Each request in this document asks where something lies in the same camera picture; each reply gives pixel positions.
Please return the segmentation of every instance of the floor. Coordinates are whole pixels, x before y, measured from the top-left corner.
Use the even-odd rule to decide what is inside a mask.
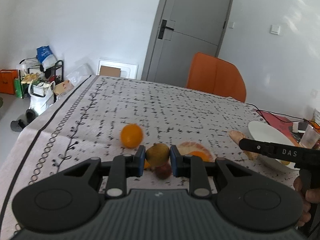
[[[10,129],[10,123],[25,114],[29,108],[30,99],[16,98],[14,95],[1,94],[3,106],[0,108],[0,167],[9,155],[20,133]]]

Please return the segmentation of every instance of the plastic bag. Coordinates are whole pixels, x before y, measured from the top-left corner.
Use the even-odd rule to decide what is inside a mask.
[[[29,85],[29,88],[28,88],[28,93],[30,95],[29,109],[32,109],[33,111],[35,111],[37,115],[41,115],[45,110],[47,110],[54,103],[53,90],[55,87],[55,82],[54,81],[51,82],[50,88],[48,89],[47,94],[45,95],[44,98],[31,93],[31,86],[32,86],[32,83]]]
[[[69,93],[69,91],[61,93],[60,95],[57,96],[57,100],[60,100],[61,98],[63,98],[68,93]]]
[[[92,69],[88,64],[83,64],[76,70],[72,71],[67,79],[70,80],[74,86],[78,85],[81,81],[85,80],[89,75],[93,75]]]
[[[49,46],[37,49],[37,59],[42,64],[44,71],[57,63],[57,58],[53,55]]]
[[[17,69],[19,70],[28,69],[36,65],[39,65],[39,61],[37,58],[28,58],[28,59],[25,59],[21,64],[17,65]]]

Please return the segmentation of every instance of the slipper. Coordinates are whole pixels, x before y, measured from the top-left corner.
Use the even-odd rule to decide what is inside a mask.
[[[10,124],[10,128],[12,131],[14,132],[22,132],[22,130],[26,127],[26,125],[24,124],[24,122],[19,119],[17,121],[12,121]]]
[[[29,78],[30,78],[31,74],[27,74],[23,80],[21,81],[21,84],[26,84],[28,81],[29,81]]]
[[[27,122],[30,124],[34,119],[36,119],[36,113],[32,109],[26,111]]]
[[[27,84],[31,84],[32,82],[37,81],[39,76],[40,76],[39,73],[35,73],[35,74],[32,73],[29,79],[27,80]]]

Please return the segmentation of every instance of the human hand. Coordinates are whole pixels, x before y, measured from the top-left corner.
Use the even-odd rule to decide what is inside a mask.
[[[297,177],[293,182],[293,187],[302,197],[303,200],[303,212],[297,223],[297,227],[303,227],[305,223],[309,222],[311,219],[311,214],[309,213],[311,204],[310,203],[320,203],[320,188],[308,189],[306,191],[306,196],[304,197],[302,190],[302,180],[300,177]]]

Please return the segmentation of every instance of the metal rack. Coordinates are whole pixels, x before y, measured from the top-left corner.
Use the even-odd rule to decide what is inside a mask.
[[[27,59],[35,59],[35,58],[36,57],[34,57],[34,58],[26,58],[26,59],[22,60],[20,62],[20,64],[22,64]],[[33,67],[30,67],[30,68],[27,69],[28,70],[28,74],[30,73],[30,69],[40,70],[41,68],[43,68],[43,66],[41,64],[35,65]],[[58,78],[57,78],[57,70],[58,69],[62,70],[61,71],[61,80],[60,81],[58,81]],[[61,82],[63,82],[63,80],[64,80],[64,76],[63,76],[64,63],[63,63],[63,60],[58,60],[57,63],[54,66],[48,68],[47,70],[54,71],[54,81],[55,81],[56,85],[58,85]],[[22,87],[22,84],[21,84],[21,70],[19,70],[19,79],[20,79],[20,87],[21,87],[21,91],[22,91],[22,98],[24,98],[24,91],[23,91],[23,87]]]

